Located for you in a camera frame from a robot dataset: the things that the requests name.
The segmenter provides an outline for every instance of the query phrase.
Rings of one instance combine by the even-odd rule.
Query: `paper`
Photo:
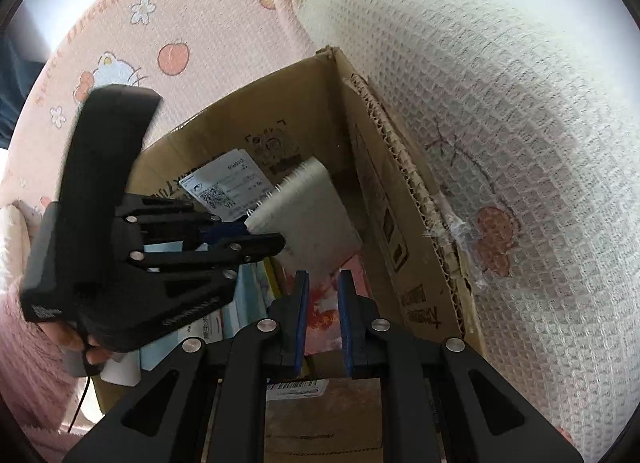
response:
[[[223,221],[257,206],[273,185],[244,149],[234,149],[180,180],[180,186]]]
[[[140,352],[135,350],[126,353],[119,362],[107,360],[100,377],[105,382],[117,385],[126,385],[127,387],[138,385],[140,381]]]
[[[188,326],[178,329],[178,341],[182,342],[189,337],[199,337],[204,340],[205,344],[222,340],[222,316],[220,315],[220,310],[217,309]]]
[[[286,382],[267,385],[267,401],[271,399],[316,398],[324,395],[329,380]]]

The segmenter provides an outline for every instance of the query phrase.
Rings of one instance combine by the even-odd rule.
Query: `corrugated cardboard edge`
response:
[[[334,50],[334,53],[342,55],[340,50]],[[353,74],[348,83],[349,87],[356,91],[367,104],[369,116],[380,137],[385,141],[389,153],[394,158],[396,167],[404,177],[425,228],[430,230],[429,236],[449,287],[460,332],[466,342],[484,355],[486,348],[473,300],[472,280],[468,273],[466,254],[460,250],[441,209],[431,197],[431,193],[443,196],[422,159],[419,148],[414,144],[407,146],[408,133],[404,133],[401,138],[385,106],[367,82],[360,75]],[[423,178],[424,172],[428,174],[429,183]]]
[[[381,101],[386,115],[394,126],[396,133],[402,140],[404,146],[408,149],[410,157],[415,161],[417,170],[420,173],[427,190],[430,194],[437,194],[435,200],[436,208],[440,213],[442,223],[445,223],[444,226],[448,231],[449,227],[446,223],[452,222],[452,218],[455,218],[455,215],[453,214],[453,210],[447,202],[445,195],[440,191],[440,187],[424,159],[424,154],[422,154],[420,146],[418,146],[417,142],[413,138],[412,133],[407,128],[402,117],[391,107],[387,106],[384,98],[378,95],[375,87],[369,84],[369,89],[374,93],[374,96]],[[478,291],[478,288],[473,276],[471,275],[469,267],[469,263],[472,263],[473,260],[469,258],[470,254],[468,250],[462,248],[455,237],[453,238],[453,246],[456,249],[456,255],[460,266],[460,275],[462,276],[462,279],[460,279],[460,277],[455,277],[454,282],[458,290],[460,304],[462,306],[462,315],[465,320],[465,340],[469,342],[476,351],[481,353],[482,356],[486,356],[486,345],[484,343],[484,336],[482,335],[482,328],[480,327],[480,319],[478,318],[478,311],[474,301],[474,293]]]

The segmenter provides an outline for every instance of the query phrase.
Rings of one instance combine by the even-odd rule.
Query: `white waffle blanket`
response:
[[[294,0],[402,114],[478,263],[490,362],[588,463],[640,399],[640,128],[499,0]]]

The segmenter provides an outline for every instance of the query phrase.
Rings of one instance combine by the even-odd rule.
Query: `qr code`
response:
[[[226,208],[232,208],[236,206],[236,202],[233,201],[223,189],[216,183],[209,188],[204,189],[198,194],[198,197],[211,208],[217,208],[225,206]]]

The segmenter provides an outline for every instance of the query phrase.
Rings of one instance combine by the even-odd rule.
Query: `box flap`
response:
[[[340,50],[334,53],[360,185],[379,242],[386,244],[383,255],[388,271],[395,273],[392,283],[404,321],[422,338],[461,336],[483,353],[460,252],[431,196],[439,195],[437,184],[409,133],[401,138],[367,83]]]

